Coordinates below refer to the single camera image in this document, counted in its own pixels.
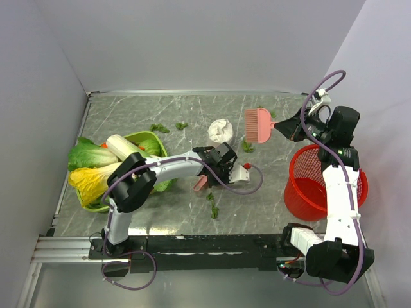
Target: purple cable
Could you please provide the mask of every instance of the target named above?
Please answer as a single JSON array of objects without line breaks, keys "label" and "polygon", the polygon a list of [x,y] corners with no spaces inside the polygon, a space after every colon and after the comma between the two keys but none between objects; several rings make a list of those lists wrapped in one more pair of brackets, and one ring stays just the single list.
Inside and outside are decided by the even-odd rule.
[{"label": "purple cable", "polygon": [[[308,131],[305,118],[304,118],[304,111],[306,110],[306,106],[308,104],[308,101],[310,100],[310,98],[314,95],[315,91],[317,91],[317,89],[319,89],[323,83],[325,83],[326,81],[328,81],[331,77],[337,75],[337,74],[342,74],[342,76],[335,82],[333,83],[330,87],[328,87],[326,89],[326,91],[331,90],[333,87],[335,87],[336,85],[338,85],[340,83],[341,80],[344,79],[344,77],[346,76],[346,72],[344,70],[338,70],[335,72],[332,72],[331,74],[328,74],[327,76],[325,76],[316,86],[315,88],[307,95],[306,99],[304,100],[304,103],[302,104],[301,107],[301,113],[300,113],[300,120],[301,120],[301,125],[302,125],[302,129],[305,131],[306,135],[318,146],[320,146],[321,148],[325,149],[328,153],[330,153],[335,159],[336,161],[340,164],[341,168],[342,168],[342,172],[344,173],[344,177],[345,177],[345,181],[347,182],[347,187],[348,187],[348,195],[349,195],[349,202],[351,205],[351,210],[355,210],[355,205],[354,205],[354,196],[353,196],[353,191],[351,190],[351,184],[349,183],[349,176],[347,173],[347,169],[344,166],[344,163],[342,162],[341,158],[338,157],[338,155],[336,153],[334,153],[333,150],[331,150],[329,147],[327,147],[325,144],[321,143],[320,141],[318,141],[316,138],[314,138],[311,133]],[[357,264],[357,268],[355,269],[354,275],[351,277],[351,280],[348,282],[348,284],[343,287],[341,290],[339,291],[331,291],[327,288],[326,284],[324,283],[323,279],[320,278],[321,281],[321,285],[322,287],[324,287],[324,289],[331,295],[342,295],[345,292],[347,292],[356,282],[356,280],[358,279],[358,276],[360,276],[360,272],[362,269],[362,264],[364,261],[364,243],[362,241],[362,236],[361,236],[361,232],[360,232],[360,226],[357,222],[357,220],[355,218],[353,218],[353,223],[354,223],[354,227],[357,233],[357,238],[358,238],[358,248],[359,248],[359,256],[358,256],[358,264]]]},{"label": "purple cable", "polygon": [[[203,162],[203,161],[200,160],[200,159],[193,158],[193,157],[174,157],[174,158],[170,158],[170,159],[165,159],[165,160],[163,160],[163,161],[161,162],[161,164],[167,164],[167,163],[169,163],[169,162],[175,162],[175,161],[178,161],[178,160],[192,160],[192,161],[201,163],[202,165],[204,165],[204,167],[206,167],[206,168],[208,169],[208,171],[210,171],[210,173],[212,174],[213,177],[215,177],[215,179],[217,180],[218,183],[220,183],[224,188],[228,189],[229,191],[231,191],[231,192],[234,193],[234,194],[240,194],[240,195],[242,195],[242,196],[245,196],[245,195],[248,195],[248,194],[253,194],[253,193],[255,193],[255,192],[263,185],[263,180],[264,180],[263,172],[260,170],[260,168],[254,166],[254,165],[251,165],[251,166],[252,166],[255,170],[257,170],[258,173],[260,174],[260,181],[259,181],[258,185],[257,185],[255,188],[253,188],[252,190],[250,190],[250,191],[238,191],[238,190],[233,189],[233,188],[227,186],[226,184],[224,184],[223,181],[221,181],[221,179],[217,176],[217,174],[211,169],[211,167],[208,166],[205,162]],[[132,175],[132,174],[134,174],[134,173],[136,173],[136,172],[138,172],[138,171],[140,171],[140,170],[142,170],[142,169],[146,169],[146,168],[150,168],[150,167],[154,167],[154,166],[157,166],[157,162],[152,162],[151,164],[139,166],[139,167],[137,167],[137,168],[135,168],[135,169],[133,169],[133,170],[130,170],[129,172],[127,172],[126,174],[124,174],[123,176],[121,176],[118,180],[116,180],[116,181],[107,189],[107,191],[104,193],[104,195],[101,197],[101,200],[103,200],[103,203],[106,204],[106,205],[108,205],[108,206],[110,207],[109,218],[108,218],[108,221],[107,221],[107,229],[108,229],[108,230],[107,230],[107,232],[106,232],[106,234],[105,234],[105,238],[104,238],[104,241],[103,241],[103,252],[104,252],[104,254],[105,254],[107,257],[111,257],[111,256],[107,253],[106,247],[107,247],[107,238],[109,237],[111,220],[112,220],[112,213],[113,213],[113,212],[112,212],[113,206],[112,206],[109,202],[106,202],[106,201],[105,201],[106,198],[107,198],[107,196],[112,192],[112,190],[115,188],[115,186],[117,186],[118,183],[120,183],[121,181],[123,181],[123,180],[124,180],[125,178],[127,178],[128,176],[130,176],[130,175]],[[111,264],[128,264],[128,262],[121,262],[121,261],[109,262],[109,263],[106,263],[106,264],[102,267],[102,269],[101,269],[101,274],[103,275],[104,280],[110,282],[111,284],[114,284],[115,286],[121,287],[121,288],[126,289],[126,290],[129,290],[129,291],[138,291],[138,290],[142,290],[142,289],[148,287],[148,286],[154,281],[154,278],[155,278],[155,276],[156,276],[156,274],[157,274],[157,265],[156,265],[156,263],[155,263],[155,259],[154,259],[154,257],[153,257],[150,253],[145,252],[145,251],[142,251],[142,250],[136,250],[136,251],[134,251],[134,252],[122,253],[121,255],[119,255],[119,257],[124,257],[124,256],[126,256],[126,255],[132,255],[132,254],[135,254],[135,253],[143,253],[143,254],[149,256],[149,258],[150,258],[151,261],[153,262],[153,275],[152,275],[150,281],[148,281],[145,285],[143,285],[143,286],[141,286],[141,287],[127,287],[127,286],[124,286],[123,284],[119,284],[118,282],[115,282],[115,281],[111,280],[110,278],[108,278],[108,277],[104,274],[104,269],[105,269],[107,266],[111,265]]]}]

